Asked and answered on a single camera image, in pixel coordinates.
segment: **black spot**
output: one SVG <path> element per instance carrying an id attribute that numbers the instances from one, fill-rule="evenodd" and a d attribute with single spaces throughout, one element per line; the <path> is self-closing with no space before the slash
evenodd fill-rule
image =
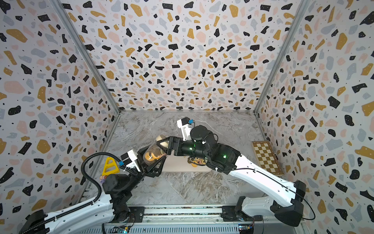
<path id="1" fill-rule="evenodd" d="M 39 20 L 44 22 L 44 21 L 50 21 L 50 18 L 48 17 L 48 15 L 40 15 L 38 16 Z"/>
<path id="2" fill-rule="evenodd" d="M 192 8 L 192 7 L 193 7 L 193 2 L 189 2 L 184 5 L 184 8 Z"/>
<path id="3" fill-rule="evenodd" d="M 332 106 L 335 109 L 340 105 L 340 101 L 336 100 L 333 96 L 330 96 L 328 98 L 328 101 L 330 103 L 330 106 Z"/>
<path id="4" fill-rule="evenodd" d="M 324 166 L 327 167 L 327 166 L 333 165 L 333 164 L 335 164 L 335 163 L 336 163 L 336 162 L 335 162 L 335 158 L 328 158 L 328 159 L 326 160 L 326 162 L 324 163 Z"/>
<path id="5" fill-rule="evenodd" d="M 261 5 L 260 10 L 270 11 L 270 6 L 268 5 Z"/>
<path id="6" fill-rule="evenodd" d="M 22 68 L 22 70 L 24 71 L 25 74 L 30 74 L 31 75 L 33 73 L 33 71 L 30 68 L 28 68 L 27 66 L 25 66 L 23 64 L 21 64 L 21 68 Z"/>
<path id="7" fill-rule="evenodd" d="M 6 173 L 0 178 L 0 183 L 4 183 L 5 181 L 9 180 L 14 175 L 14 172 L 12 171 L 13 167 L 9 167 Z"/>
<path id="8" fill-rule="evenodd" d="M 8 114 L 9 115 L 16 115 L 20 112 L 21 112 L 21 106 L 16 106 L 16 107 L 10 108 L 9 111 L 8 111 Z"/>
<path id="9" fill-rule="evenodd" d="M 178 45 L 177 44 L 171 44 L 171 45 L 168 45 L 169 49 L 172 49 L 172 50 L 176 50 L 178 49 Z"/>
<path id="10" fill-rule="evenodd" d="M 34 185 L 30 185 L 22 189 L 22 192 L 28 196 L 31 196 L 31 191 L 33 190 L 33 188 L 34 188 Z"/>
<path id="11" fill-rule="evenodd" d="M 364 32 L 360 32 L 359 34 L 358 34 L 358 37 L 359 38 L 362 38 L 362 37 L 365 37 L 366 35 L 365 35 L 365 33 Z"/>
<path id="12" fill-rule="evenodd" d="M 344 185 L 340 184 L 339 182 L 336 182 L 335 187 L 342 190 L 343 192 L 347 192 L 347 189 L 348 189 L 347 186 L 344 186 Z"/>
<path id="13" fill-rule="evenodd" d="M 353 123 L 352 116 L 350 116 L 350 115 L 345 115 L 344 120 L 346 121 L 346 125 L 348 125 L 348 126 L 354 126 L 355 125 Z"/>
<path id="14" fill-rule="evenodd" d="M 374 11 L 372 11 L 361 23 L 361 24 L 372 24 L 374 22 Z"/>
<path id="15" fill-rule="evenodd" d="M 84 8 L 92 8 L 92 2 L 91 1 L 88 1 L 86 3 L 83 4 L 83 7 Z"/>
<path id="16" fill-rule="evenodd" d="M 107 51 L 110 51 L 111 50 L 111 48 L 109 47 L 109 46 L 102 46 L 101 48 L 103 48 L 104 50 L 107 50 Z"/>
<path id="17" fill-rule="evenodd" d="M 284 5 L 281 9 L 282 10 L 289 10 L 289 9 L 291 9 L 291 6 L 292 6 L 292 3 Z"/>
<path id="18" fill-rule="evenodd" d="M 264 27 L 264 29 L 262 29 L 261 33 L 262 33 L 262 34 L 265 34 L 265 33 L 266 33 L 266 30 L 267 30 L 268 28 L 269 28 L 269 26 Z"/>
<path id="19" fill-rule="evenodd" d="M 253 51 L 256 51 L 256 50 L 260 49 L 260 45 L 252 45 L 250 47 L 250 49 L 253 50 Z"/>
<path id="20" fill-rule="evenodd" d="M 132 33 L 129 30 L 129 28 L 126 28 L 126 35 L 129 36 L 129 37 L 132 37 Z"/>
<path id="21" fill-rule="evenodd" d="M 172 9 L 173 9 L 173 4 L 163 3 L 163 4 L 162 4 L 162 7 L 163 7 L 164 9 L 172 10 Z"/>
<path id="22" fill-rule="evenodd" d="M 339 212 L 340 217 L 342 219 L 344 219 L 345 221 L 347 221 L 348 214 L 347 214 L 347 211 L 345 209 L 336 209 L 336 211 Z"/>
<path id="23" fill-rule="evenodd" d="M 352 86 L 353 92 L 355 92 L 355 93 L 360 91 L 360 89 L 362 89 L 362 88 L 367 88 L 365 83 L 362 83 L 362 84 L 359 84 L 359 85 L 356 85 L 356 86 Z"/>

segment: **gray spot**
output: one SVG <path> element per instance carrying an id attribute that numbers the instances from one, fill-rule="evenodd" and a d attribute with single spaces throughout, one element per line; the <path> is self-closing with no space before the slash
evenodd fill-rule
<path id="1" fill-rule="evenodd" d="M 34 203 L 36 201 L 36 196 L 31 196 L 29 199 L 28 199 L 28 203 L 31 204 L 31 203 Z"/>
<path id="2" fill-rule="evenodd" d="M 325 53 L 324 53 L 324 50 L 322 49 L 319 53 L 319 59 L 323 59 L 325 57 Z"/>
<path id="3" fill-rule="evenodd" d="M 91 21 L 91 23 L 96 23 L 96 22 L 97 22 L 97 20 L 95 20 L 95 19 L 92 18 L 92 17 L 88 17 L 88 20 Z"/>
<path id="4" fill-rule="evenodd" d="M 66 182 L 68 182 L 70 180 L 71 180 L 70 178 L 65 177 L 65 178 L 60 180 L 60 183 L 64 185 Z"/>
<path id="5" fill-rule="evenodd" d="M 335 207 L 329 203 L 329 204 L 327 205 L 327 209 L 328 209 L 330 212 L 333 212 L 333 211 L 335 210 Z"/>
<path id="6" fill-rule="evenodd" d="M 356 51 L 364 51 L 366 48 L 364 46 L 360 46 L 359 48 L 356 48 Z"/>
<path id="7" fill-rule="evenodd" d="M 188 17 L 185 17 L 184 21 L 186 21 L 186 23 L 192 22 Z"/>
<path id="8" fill-rule="evenodd" d="M 185 41 L 184 38 L 183 38 L 183 40 L 182 40 L 182 42 L 181 42 L 181 46 L 184 46 L 185 44 L 187 44 L 187 43 L 186 43 L 186 41 Z"/>
<path id="9" fill-rule="evenodd" d="M 25 182 L 25 179 L 17 179 L 15 182 L 6 185 L 4 188 L 13 188 L 13 187 L 21 187 L 23 186 L 23 183 Z"/>
<path id="10" fill-rule="evenodd" d="M 6 138 L 14 139 L 16 137 L 17 137 L 17 133 L 10 133 L 10 135 L 7 136 Z"/>
<path id="11" fill-rule="evenodd" d="M 334 91 L 335 91 L 334 87 L 329 86 L 329 87 L 326 88 L 326 93 L 327 94 L 332 94 Z"/>
<path id="12" fill-rule="evenodd" d="M 317 152 L 322 152 L 324 150 L 324 145 L 321 145 L 317 148 Z"/>
<path id="13" fill-rule="evenodd" d="M 335 28 L 335 24 L 331 24 L 329 26 L 323 27 L 321 29 L 321 32 L 322 32 L 322 34 L 326 35 L 326 34 L 329 34 L 333 28 Z"/>
<path id="14" fill-rule="evenodd" d="M 251 21 L 251 26 L 252 26 L 252 28 L 253 28 L 253 30 L 255 30 L 256 31 L 256 26 L 257 26 L 257 21 L 255 20 L 255 19 L 252 19 L 252 21 Z"/>
<path id="15" fill-rule="evenodd" d="M 352 63 L 348 68 L 347 68 L 347 80 L 350 80 L 352 75 L 356 73 L 356 63 Z"/>
<path id="16" fill-rule="evenodd" d="M 355 33 L 357 31 L 357 28 L 358 28 L 358 25 L 353 25 L 349 28 L 349 32 L 348 34 L 352 35 L 353 33 Z"/>
<path id="17" fill-rule="evenodd" d="M 60 197 L 60 198 L 57 199 L 57 200 L 54 200 L 54 201 L 52 202 L 52 205 L 50 206 L 50 208 L 53 209 L 53 208 L 59 206 L 59 205 L 61 204 L 61 202 L 62 202 L 62 197 Z"/>
<path id="18" fill-rule="evenodd" d="M 331 57 L 331 56 L 328 56 L 327 57 L 326 68 L 331 70 L 333 66 L 334 66 L 334 58 Z"/>
<path id="19" fill-rule="evenodd" d="M 326 143 L 326 147 L 329 151 L 342 147 L 342 146 L 343 146 L 343 142 L 340 139 L 339 140 L 331 139 Z"/>
<path id="20" fill-rule="evenodd" d="M 58 75 L 58 79 L 61 81 L 61 82 L 65 82 L 65 83 L 68 83 L 70 81 L 70 78 L 69 76 L 66 74 L 66 73 L 60 73 Z"/>
<path id="21" fill-rule="evenodd" d="M 192 64 L 193 64 L 193 69 L 198 69 L 200 65 L 200 59 L 196 59 L 195 62 L 193 62 Z"/>
<path id="22" fill-rule="evenodd" d="M 355 107 L 355 104 L 352 104 L 350 106 L 343 106 L 341 109 L 344 112 L 352 113 L 353 108 Z"/>
<path id="23" fill-rule="evenodd" d="M 118 67 L 118 69 L 124 69 L 123 61 L 121 59 L 117 60 L 117 67 Z"/>
<path id="24" fill-rule="evenodd" d="M 366 100 L 366 99 L 368 99 L 369 97 L 371 97 L 371 95 L 368 94 L 368 93 L 364 93 L 364 94 L 362 95 L 362 97 Z"/>
<path id="25" fill-rule="evenodd" d="M 358 131 L 359 131 L 359 132 L 358 132 L 358 135 L 357 135 L 357 139 L 358 139 L 359 141 L 361 141 L 361 142 L 365 141 L 365 138 L 366 138 L 366 132 L 365 132 L 362 128 L 360 128 Z"/>
<path id="26" fill-rule="evenodd" d="M 221 26 L 222 31 L 226 31 L 226 29 L 227 29 L 226 25 L 221 23 L 220 26 Z"/>
<path id="27" fill-rule="evenodd" d="M 30 96 L 24 96 L 24 97 L 22 98 L 22 101 L 33 102 L 34 100 L 35 100 L 35 98 L 30 97 Z"/>
<path id="28" fill-rule="evenodd" d="M 96 41 L 95 41 L 95 46 L 96 47 L 99 47 L 99 46 L 101 46 L 101 42 L 99 42 L 99 40 L 98 39 L 96 39 Z"/>
<path id="29" fill-rule="evenodd" d="M 10 26 L 14 25 L 14 21 L 9 16 L 7 16 L 7 15 L 4 15 L 3 21 L 5 23 L 9 24 Z"/>
<path id="30" fill-rule="evenodd" d="M 318 184 L 316 184 L 314 181 L 311 180 L 311 178 L 308 178 L 309 186 L 312 188 L 318 188 Z"/>
<path id="31" fill-rule="evenodd" d="M 52 122 L 48 119 L 48 117 L 43 112 L 39 113 L 38 117 L 39 117 L 39 123 L 43 125 L 44 127 L 47 128 L 51 125 Z"/>
<path id="32" fill-rule="evenodd" d="M 221 1 L 218 1 L 216 4 L 214 4 L 213 6 L 209 8 L 209 11 L 217 12 L 220 9 L 220 5 L 221 5 Z"/>
<path id="33" fill-rule="evenodd" d="M 54 37 L 52 35 L 49 35 L 48 33 L 45 33 L 44 36 L 46 37 L 47 41 L 53 42 L 56 45 L 58 45 L 58 42 L 54 39 Z"/>
<path id="34" fill-rule="evenodd" d="M 360 204 L 358 204 L 357 208 L 355 209 L 355 211 L 353 211 L 351 213 L 351 215 L 353 216 L 353 218 L 355 218 L 355 220 L 357 222 L 360 222 L 362 220 L 361 205 Z"/>
<path id="35" fill-rule="evenodd" d="M 308 98 L 311 99 L 316 95 L 316 87 L 315 86 L 310 86 L 308 88 Z"/>
<path id="36" fill-rule="evenodd" d="M 27 57 L 26 55 L 25 56 L 18 56 L 21 60 L 27 62 L 27 63 L 31 63 L 31 58 L 30 57 Z"/>
<path id="37" fill-rule="evenodd" d="M 159 23 L 160 23 L 160 25 L 163 26 L 165 29 L 168 29 L 168 27 L 166 27 L 166 21 L 163 20 L 163 18 L 160 18 L 160 19 L 159 19 Z"/>
<path id="38" fill-rule="evenodd" d="M 39 5 L 39 8 L 40 8 L 40 9 L 44 9 L 44 8 L 47 7 L 47 3 L 46 3 L 46 1 L 44 1 L 44 0 L 43 0 L 43 1 L 40 1 L 38 5 Z"/>
<path id="39" fill-rule="evenodd" d="M 239 28 L 236 24 L 230 25 L 231 30 L 233 30 L 233 33 L 239 33 Z"/>
<path id="40" fill-rule="evenodd" d="M 116 3 L 110 8 L 113 12 L 121 11 L 121 2 L 117 0 Z"/>
<path id="41" fill-rule="evenodd" d="M 159 58 L 159 53 L 158 51 L 154 50 L 154 49 L 151 49 L 149 51 L 149 54 L 153 57 L 153 58 Z"/>

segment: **pink spot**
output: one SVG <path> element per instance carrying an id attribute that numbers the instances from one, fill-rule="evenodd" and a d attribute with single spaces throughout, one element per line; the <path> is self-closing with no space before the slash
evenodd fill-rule
<path id="1" fill-rule="evenodd" d="M 112 41 L 114 41 L 114 42 L 116 42 L 116 43 L 119 43 L 119 36 L 118 36 L 117 34 L 115 34 L 114 32 L 110 32 L 110 33 L 108 33 L 108 37 L 109 37 Z"/>
<path id="2" fill-rule="evenodd" d="M 6 81 L 4 82 L 5 91 L 13 94 L 22 94 L 25 89 L 18 81 Z"/>
<path id="3" fill-rule="evenodd" d="M 338 65 L 343 65 L 346 61 L 343 58 L 339 58 Z"/>
<path id="4" fill-rule="evenodd" d="M 327 126 L 327 127 L 336 127 L 336 126 L 338 126 L 338 122 L 336 122 L 336 121 L 333 120 L 333 119 L 329 119 L 329 120 L 325 123 L 325 126 Z"/>
<path id="5" fill-rule="evenodd" d="M 15 155 L 16 153 L 17 153 L 17 146 L 16 145 L 12 145 L 11 147 L 10 147 L 10 155 Z"/>
<path id="6" fill-rule="evenodd" d="M 9 159 L 9 163 L 11 165 L 18 165 L 19 164 L 19 160 L 18 159 Z"/>
<path id="7" fill-rule="evenodd" d="M 300 61 L 304 57 L 304 48 L 300 48 L 297 51 L 297 59 Z"/>
<path id="8" fill-rule="evenodd" d="M 353 45 L 355 44 L 355 42 L 350 42 L 347 44 L 347 48 L 346 48 L 346 51 L 344 52 L 345 54 L 349 53 L 350 50 L 352 49 Z"/>
<path id="9" fill-rule="evenodd" d="M 22 163 L 20 171 L 27 176 L 32 176 L 33 175 L 33 170 L 31 169 L 31 160 L 29 158 L 26 158 L 24 160 L 24 162 Z"/>
<path id="10" fill-rule="evenodd" d="M 47 133 L 46 132 L 43 132 L 43 131 L 38 131 L 37 132 L 37 134 L 36 134 L 36 137 L 44 137 L 44 136 L 46 136 L 47 135 Z"/>
<path id="11" fill-rule="evenodd" d="M 75 9 L 77 9 L 77 11 L 82 14 L 82 9 L 78 6 L 78 5 L 75 5 Z"/>
<path id="12" fill-rule="evenodd" d="M 196 34 L 196 37 L 197 37 L 197 39 L 199 40 L 199 42 L 201 42 L 201 43 L 204 43 L 205 42 L 205 39 L 206 39 L 206 35 L 205 35 L 205 33 L 203 33 L 203 32 L 198 32 L 197 34 Z"/>
<path id="13" fill-rule="evenodd" d="M 299 116 L 297 119 L 296 119 L 296 122 L 297 123 L 306 123 L 306 118 L 304 118 L 304 116 Z"/>
<path id="14" fill-rule="evenodd" d="M 25 121 L 19 121 L 17 124 L 17 130 L 23 134 L 27 134 L 27 125 Z"/>
<path id="15" fill-rule="evenodd" d="M 277 14 L 277 12 L 278 12 L 278 7 L 276 6 L 276 7 L 274 8 L 274 10 L 273 10 L 273 15 Z"/>
<path id="16" fill-rule="evenodd" d="M 200 12 L 203 13 L 203 14 L 205 13 L 205 10 L 204 10 L 204 7 L 203 7 L 202 3 L 200 3 Z"/>
<path id="17" fill-rule="evenodd" d="M 44 60 L 43 59 L 38 59 L 38 61 L 36 63 L 41 65 L 41 66 L 44 66 Z"/>
<path id="18" fill-rule="evenodd" d="M 346 137 L 346 133 L 347 133 L 347 130 L 346 129 L 343 129 L 341 132 L 340 132 L 340 136 L 341 137 Z"/>

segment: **terrazzo wallpaper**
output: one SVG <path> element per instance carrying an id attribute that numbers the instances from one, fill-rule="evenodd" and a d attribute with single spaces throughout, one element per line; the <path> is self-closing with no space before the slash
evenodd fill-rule
<path id="1" fill-rule="evenodd" d="M 373 9 L 311 1 L 259 112 L 311 233 L 374 233 Z"/>
<path id="2" fill-rule="evenodd" d="M 122 110 L 250 110 L 297 0 L 62 0 Z"/>
<path id="3" fill-rule="evenodd" d="M 0 8 L 0 233 L 16 234 L 77 202 L 115 112 L 48 1 Z"/>

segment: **cable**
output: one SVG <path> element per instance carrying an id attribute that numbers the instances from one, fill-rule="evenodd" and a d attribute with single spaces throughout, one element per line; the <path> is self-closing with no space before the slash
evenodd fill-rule
<path id="1" fill-rule="evenodd" d="M 73 213 L 73 212 L 75 212 L 75 211 L 77 211 L 77 210 L 80 210 L 80 209 L 82 209 L 82 208 L 84 208 L 84 207 L 86 207 L 86 206 L 93 205 L 93 204 L 94 204 L 94 203 L 95 203 L 95 202 L 100 198 L 100 196 L 101 196 L 101 186 L 99 185 L 99 183 L 98 183 L 97 181 L 95 181 L 93 178 L 91 178 L 91 177 L 86 173 L 85 165 L 86 165 L 87 162 L 90 161 L 92 158 L 94 158 L 94 157 L 96 157 L 96 156 L 99 156 L 99 155 L 106 155 L 106 156 L 112 157 L 112 158 L 114 158 L 117 162 L 120 162 L 120 161 L 121 161 L 117 156 L 115 156 L 115 155 L 113 155 L 113 154 L 111 154 L 111 153 L 107 153 L 107 152 L 97 152 L 97 153 L 94 153 L 94 154 L 90 155 L 88 158 L 86 158 L 86 159 L 83 161 L 83 163 L 82 163 L 82 165 L 81 165 L 81 167 L 80 167 L 80 171 L 82 172 L 83 177 L 86 178 L 88 181 L 92 182 L 92 183 L 97 187 L 97 190 L 98 190 L 98 194 L 97 194 L 97 196 L 95 197 L 94 200 L 92 200 L 92 201 L 90 201 L 90 202 L 87 202 L 86 204 L 83 204 L 83 205 L 78 206 L 78 207 L 76 207 L 76 208 L 73 208 L 73 209 L 71 209 L 71 210 L 65 211 L 64 213 L 61 213 L 61 214 L 56 215 L 56 216 L 54 216 L 54 217 L 51 217 L 51 218 L 49 218 L 49 219 L 46 219 L 46 220 L 44 220 L 44 221 L 42 221 L 42 222 L 40 222 L 40 223 L 38 223 L 38 224 L 36 224 L 36 225 L 34 225 L 34 226 L 28 228 L 27 230 L 25 230 L 25 231 L 23 231 L 23 232 L 19 232 L 19 234 L 26 234 L 26 233 L 28 233 L 28 232 L 34 230 L 35 228 L 38 228 L 38 227 L 40 227 L 40 226 L 42 226 L 42 225 L 45 225 L 45 224 L 47 224 L 47 223 L 49 223 L 49 222 L 52 222 L 52 221 L 56 221 L 58 218 L 61 218 L 61 217 L 65 216 L 65 215 L 68 215 L 68 214 L 71 214 L 71 213 Z M 119 168 L 121 168 L 121 169 L 125 169 L 126 167 L 125 167 L 125 166 L 119 166 Z"/>

